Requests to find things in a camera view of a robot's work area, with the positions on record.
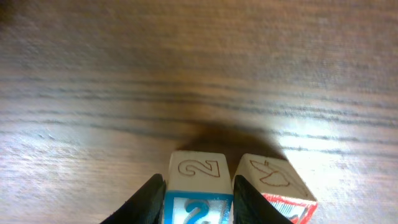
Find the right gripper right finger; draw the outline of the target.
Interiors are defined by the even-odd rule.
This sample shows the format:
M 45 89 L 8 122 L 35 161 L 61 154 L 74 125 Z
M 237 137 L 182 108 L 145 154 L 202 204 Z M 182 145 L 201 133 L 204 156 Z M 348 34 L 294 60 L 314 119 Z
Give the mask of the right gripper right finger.
M 234 224 L 292 224 L 243 176 L 234 178 Z

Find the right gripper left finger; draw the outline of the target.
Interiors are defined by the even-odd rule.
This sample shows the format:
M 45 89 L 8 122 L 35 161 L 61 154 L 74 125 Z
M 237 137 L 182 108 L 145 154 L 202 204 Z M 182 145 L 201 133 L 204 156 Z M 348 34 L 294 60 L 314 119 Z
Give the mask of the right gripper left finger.
M 101 224 L 159 224 L 166 182 L 161 174 L 154 174 L 133 196 Z

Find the red top wooden block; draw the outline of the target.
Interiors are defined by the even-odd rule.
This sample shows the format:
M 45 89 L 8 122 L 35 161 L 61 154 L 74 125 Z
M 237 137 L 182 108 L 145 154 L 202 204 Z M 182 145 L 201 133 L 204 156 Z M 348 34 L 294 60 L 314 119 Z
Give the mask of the red top wooden block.
M 244 154 L 236 175 L 242 175 L 292 223 L 307 224 L 318 200 L 287 160 Z

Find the blue number two block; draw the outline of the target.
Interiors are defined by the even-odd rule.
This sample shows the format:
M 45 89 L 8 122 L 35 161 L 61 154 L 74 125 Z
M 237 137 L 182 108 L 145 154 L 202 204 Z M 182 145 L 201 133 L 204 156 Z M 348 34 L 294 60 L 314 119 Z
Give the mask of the blue number two block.
M 164 198 L 166 224 L 229 222 L 233 190 L 220 153 L 175 151 L 170 157 Z

